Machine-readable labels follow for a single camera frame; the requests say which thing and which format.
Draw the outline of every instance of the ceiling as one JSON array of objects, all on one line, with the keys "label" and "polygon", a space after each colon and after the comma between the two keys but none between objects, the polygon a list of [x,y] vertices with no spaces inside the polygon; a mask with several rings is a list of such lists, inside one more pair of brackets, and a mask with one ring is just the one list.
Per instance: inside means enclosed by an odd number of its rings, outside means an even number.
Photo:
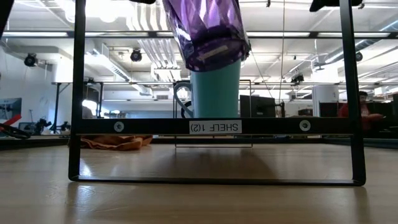
[{"label": "ceiling", "polygon": [[[70,0],[16,0],[12,10],[8,29],[13,31],[68,31],[73,30],[74,23],[71,21],[71,11],[63,1]],[[244,28],[250,31],[341,31],[340,12],[338,8],[324,8],[323,10],[310,13],[309,7],[312,0],[272,0],[270,7],[266,7],[266,1],[240,0],[241,14]],[[100,18],[96,9],[99,4],[95,0],[88,0],[86,31],[130,31],[128,21],[138,22],[142,30],[168,30],[165,24],[164,12],[161,2],[156,5],[135,5],[129,1],[111,1],[107,11],[115,18]],[[398,2],[396,0],[367,0],[364,9],[353,9],[355,32],[378,32],[385,26],[398,21]],[[114,22],[103,22],[107,19],[114,19]],[[142,49],[142,41],[139,39],[117,39],[117,38],[95,38],[86,40],[86,51],[93,49],[103,53],[103,45],[109,49],[109,58],[122,71],[134,81],[158,82],[165,81],[154,79],[151,75],[153,62],[147,52]],[[188,70],[185,69],[177,43],[170,39],[170,51],[173,52],[177,65],[181,68],[182,79],[188,78]],[[312,73],[314,66],[312,62],[322,61],[324,58],[342,48],[340,39],[251,39],[252,52],[241,69],[241,79],[254,82],[281,82],[290,81],[290,78],[297,73],[305,76],[306,82],[313,82]],[[153,43],[160,49],[160,54],[166,58],[160,43],[155,40]],[[15,54],[23,56],[26,47],[35,47],[42,60],[49,63],[57,63],[58,58],[73,57],[73,39],[7,39],[7,45]],[[363,50],[361,53],[364,59],[358,62],[359,77],[364,77],[361,82],[395,82],[398,80],[398,67],[394,63],[398,61],[398,39],[379,41]],[[48,57],[39,54],[41,49],[46,47],[57,47],[61,53],[55,53]],[[132,62],[130,54],[133,49],[141,49],[142,60]],[[338,71],[340,81],[345,80],[343,62],[333,64],[333,69]],[[94,77],[98,81],[120,82],[121,79],[114,75],[108,67],[101,63],[93,63],[86,60],[86,76]],[[366,88],[371,91],[372,85]]]}]

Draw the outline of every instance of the metal bar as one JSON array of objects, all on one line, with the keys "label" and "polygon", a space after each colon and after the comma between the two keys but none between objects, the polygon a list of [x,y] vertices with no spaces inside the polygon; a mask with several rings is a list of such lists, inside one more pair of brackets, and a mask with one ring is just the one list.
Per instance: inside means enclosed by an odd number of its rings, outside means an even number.
[{"label": "metal bar", "polygon": [[161,177],[100,177],[78,176],[82,182],[147,183],[147,184],[217,184],[217,185],[306,185],[306,186],[361,186],[355,180],[302,180],[302,179],[207,179]]},{"label": "metal bar", "polygon": [[99,93],[99,109],[98,109],[98,116],[101,116],[101,110],[102,110],[102,98],[103,98],[103,94],[104,94],[104,83],[100,83],[101,85],[101,89],[100,89],[100,93]]},{"label": "metal bar", "polygon": [[282,117],[286,117],[286,111],[285,111],[285,103],[281,102],[280,103],[280,110],[282,111]]},{"label": "metal bar", "polygon": [[[262,134],[352,134],[348,118],[213,118],[213,119],[83,119],[78,123],[77,134],[159,134],[191,135],[190,121],[241,120],[243,135]],[[302,121],[310,123],[310,129],[303,131]],[[115,130],[115,124],[123,124],[124,129]]]},{"label": "metal bar", "polygon": [[[8,30],[4,33],[7,38],[38,38],[38,39],[71,39],[74,31],[70,30]],[[249,39],[341,39],[341,32],[318,31],[247,31]],[[355,32],[355,39],[396,40],[393,32]],[[88,31],[87,39],[173,39],[171,31]]]},{"label": "metal bar", "polygon": [[[173,83],[170,82],[92,82],[92,84],[99,84],[99,83],[104,83],[104,85],[132,85],[132,84],[138,84],[138,85],[173,85]],[[279,82],[252,82],[254,85],[280,85]],[[63,82],[61,84],[72,84],[70,82]],[[247,85],[247,82],[239,82],[240,85]],[[282,86],[292,86],[293,83],[282,83]],[[398,85],[398,82],[361,82],[358,83],[359,85],[379,85],[379,86],[387,86],[387,85]],[[298,85],[338,85],[338,86],[346,86],[346,82],[340,82],[340,83],[314,83],[314,82],[302,82],[298,83]]]},{"label": "metal bar", "polygon": [[85,31],[86,0],[76,1],[75,44],[73,53],[73,93],[72,93],[72,128],[69,145],[68,177],[76,179],[80,175],[80,136],[79,124],[82,121],[84,68],[85,68]]},{"label": "metal bar", "polygon": [[252,88],[251,88],[251,80],[248,80],[249,81],[249,88],[250,88],[250,100],[249,100],[249,106],[250,106],[250,118],[251,118],[251,116],[252,116],[252,114],[251,114],[251,90],[252,90]]},{"label": "metal bar", "polygon": [[0,7],[0,39],[3,35],[4,29],[6,28],[8,17],[10,16],[14,0],[1,1]]},{"label": "metal bar", "polygon": [[[174,144],[174,138],[154,138],[151,144]],[[247,145],[247,144],[324,144],[324,138],[244,138],[236,136],[236,138],[178,138],[178,144],[184,145]]]},{"label": "metal bar", "polygon": [[57,133],[57,122],[58,122],[58,104],[60,101],[60,87],[61,84],[58,83],[57,85],[57,93],[56,93],[56,97],[55,97],[55,112],[54,112],[54,129],[53,129],[53,133],[56,134]]},{"label": "metal bar", "polygon": [[359,103],[358,69],[355,59],[354,24],[351,0],[340,0],[341,31],[343,31],[343,50],[347,83],[349,121],[354,134],[351,137],[351,159],[353,180],[366,182],[366,166]]},{"label": "metal bar", "polygon": [[59,94],[61,94],[68,86],[70,86],[70,84],[71,84],[71,83],[68,83],[65,87],[63,87],[63,88],[60,90],[60,93],[59,93]]}]

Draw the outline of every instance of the red object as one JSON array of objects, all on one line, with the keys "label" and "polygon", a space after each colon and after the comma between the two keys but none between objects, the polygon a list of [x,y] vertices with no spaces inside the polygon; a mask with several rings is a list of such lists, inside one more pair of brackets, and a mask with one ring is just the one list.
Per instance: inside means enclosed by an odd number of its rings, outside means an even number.
[{"label": "red object", "polygon": [[19,115],[15,115],[13,118],[9,119],[8,121],[4,122],[3,124],[11,126],[13,125],[15,122],[19,121],[22,118],[22,116]]},{"label": "red object", "polygon": [[[361,104],[361,115],[362,115],[362,128],[367,131],[371,129],[371,121],[376,114],[370,116],[368,106],[365,103]],[[338,116],[342,118],[347,118],[349,116],[348,104],[345,103],[343,107],[339,110]]]}]

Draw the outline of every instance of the wooden table surface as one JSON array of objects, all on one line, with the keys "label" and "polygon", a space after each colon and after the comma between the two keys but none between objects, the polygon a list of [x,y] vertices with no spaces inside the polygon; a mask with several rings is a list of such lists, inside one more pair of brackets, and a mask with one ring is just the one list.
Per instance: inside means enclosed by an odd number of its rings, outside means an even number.
[{"label": "wooden table surface", "polygon": [[[77,183],[68,149],[0,152],[1,223],[397,223],[398,151],[366,149],[365,187]],[[349,148],[254,149],[153,145],[139,152],[82,150],[85,175],[349,179]]]}]

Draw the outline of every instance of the ceiling light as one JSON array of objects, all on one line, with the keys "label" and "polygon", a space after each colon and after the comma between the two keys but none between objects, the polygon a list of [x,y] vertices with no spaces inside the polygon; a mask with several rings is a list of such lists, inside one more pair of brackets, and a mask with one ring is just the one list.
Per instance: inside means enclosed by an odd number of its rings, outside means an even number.
[{"label": "ceiling light", "polygon": [[173,32],[157,32],[158,37],[173,37]]},{"label": "ceiling light", "polygon": [[251,37],[308,37],[309,32],[247,32]]},{"label": "ceiling light", "polygon": [[318,37],[342,37],[343,34],[341,32],[320,32]]},{"label": "ceiling light", "polygon": [[13,32],[6,31],[2,35],[3,37],[68,37],[66,32]]},{"label": "ceiling light", "polygon": [[103,100],[103,101],[107,101],[107,102],[124,102],[124,101],[128,101],[128,100]]},{"label": "ceiling light", "polygon": [[137,83],[140,85],[173,85],[172,82],[137,82]]},{"label": "ceiling light", "polygon": [[104,85],[130,85],[127,82],[104,82]]},{"label": "ceiling light", "polygon": [[355,37],[387,37],[389,32],[356,32]]}]

